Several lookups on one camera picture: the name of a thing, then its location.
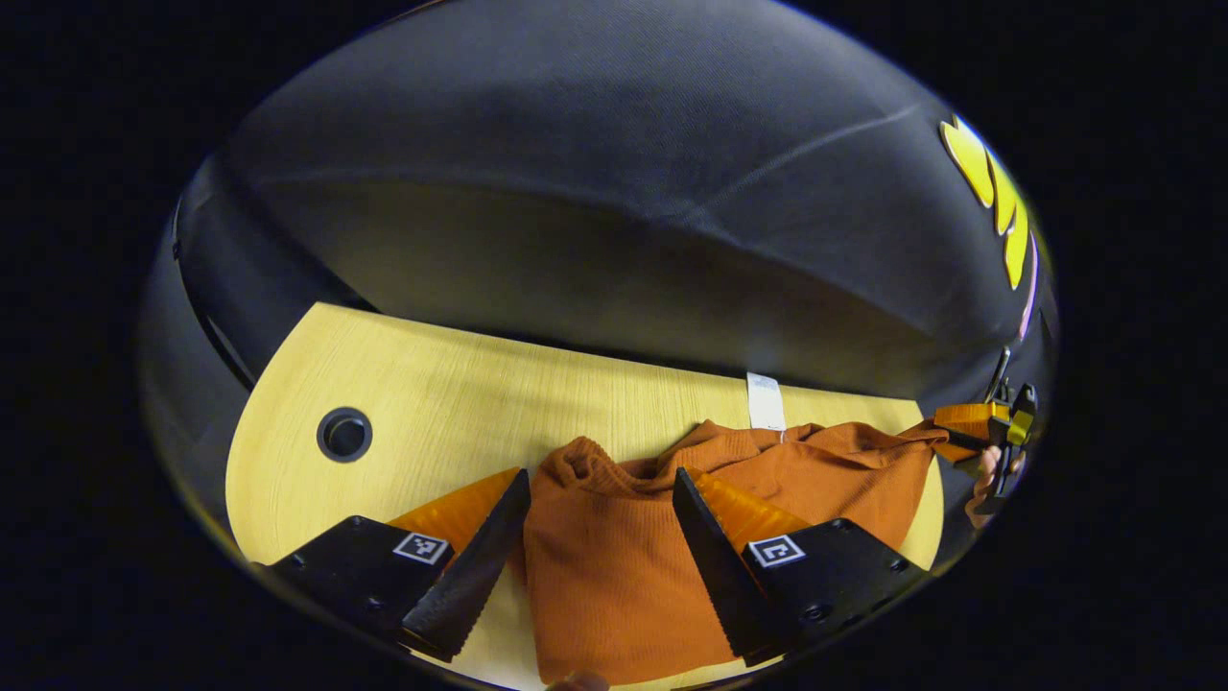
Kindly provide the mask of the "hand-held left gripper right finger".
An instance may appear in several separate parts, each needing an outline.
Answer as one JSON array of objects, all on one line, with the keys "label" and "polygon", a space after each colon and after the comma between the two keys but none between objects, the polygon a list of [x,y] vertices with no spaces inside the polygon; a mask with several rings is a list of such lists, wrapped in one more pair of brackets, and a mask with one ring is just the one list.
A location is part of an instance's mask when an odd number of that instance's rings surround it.
[{"label": "hand-held left gripper right finger", "polygon": [[931,578],[849,517],[812,524],[710,473],[678,469],[672,502],[725,639],[748,666],[814,655]]}]

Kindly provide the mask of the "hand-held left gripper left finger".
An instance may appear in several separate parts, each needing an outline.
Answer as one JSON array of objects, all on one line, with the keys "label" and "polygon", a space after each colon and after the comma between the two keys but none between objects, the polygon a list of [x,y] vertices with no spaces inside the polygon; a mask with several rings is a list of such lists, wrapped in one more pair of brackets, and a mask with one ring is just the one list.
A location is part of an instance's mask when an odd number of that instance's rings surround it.
[{"label": "hand-held left gripper left finger", "polygon": [[348,515],[257,569],[348,628],[448,663],[460,654],[530,508],[511,466],[394,520]]}]

